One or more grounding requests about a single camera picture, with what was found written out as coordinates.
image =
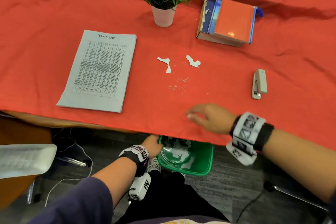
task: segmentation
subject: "hand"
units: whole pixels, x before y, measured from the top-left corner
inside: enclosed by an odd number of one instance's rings
[[[203,114],[205,119],[198,116],[197,113]],[[195,105],[185,114],[189,120],[218,134],[229,134],[237,117],[237,115],[214,103]]]
[[[149,158],[156,157],[163,148],[163,144],[158,144],[159,136],[150,135],[146,140],[141,144],[149,152]]]

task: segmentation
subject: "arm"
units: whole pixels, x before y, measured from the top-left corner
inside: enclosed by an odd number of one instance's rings
[[[163,145],[151,135],[141,144],[153,158]],[[121,157],[92,177],[82,180],[63,197],[48,205],[30,224],[103,224],[111,223],[113,209],[131,185],[136,164]]]
[[[237,117],[216,104],[194,106],[186,115],[209,131],[227,135]],[[336,189],[335,151],[278,129],[273,130],[262,151],[269,160],[317,197],[325,202],[330,201]]]

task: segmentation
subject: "purple sleeve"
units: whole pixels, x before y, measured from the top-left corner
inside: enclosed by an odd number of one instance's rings
[[[111,223],[112,215],[109,189],[101,180],[89,177],[48,205],[29,224],[105,224]]]
[[[329,213],[333,222],[336,223],[336,191],[330,199]]]

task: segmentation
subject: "black pants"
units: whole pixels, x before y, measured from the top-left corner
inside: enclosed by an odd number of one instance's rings
[[[161,217],[182,217],[201,215],[223,221],[228,219],[190,186],[184,184],[184,177],[174,172],[163,177],[153,170],[149,172],[152,181],[142,201],[132,200],[126,213],[116,224],[148,220]]]

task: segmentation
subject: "white plastic container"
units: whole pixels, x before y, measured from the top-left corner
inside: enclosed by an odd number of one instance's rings
[[[47,172],[56,150],[54,144],[0,145],[0,179]]]
[[[152,6],[154,21],[160,27],[169,27],[173,23],[175,11],[172,9],[161,10]]]

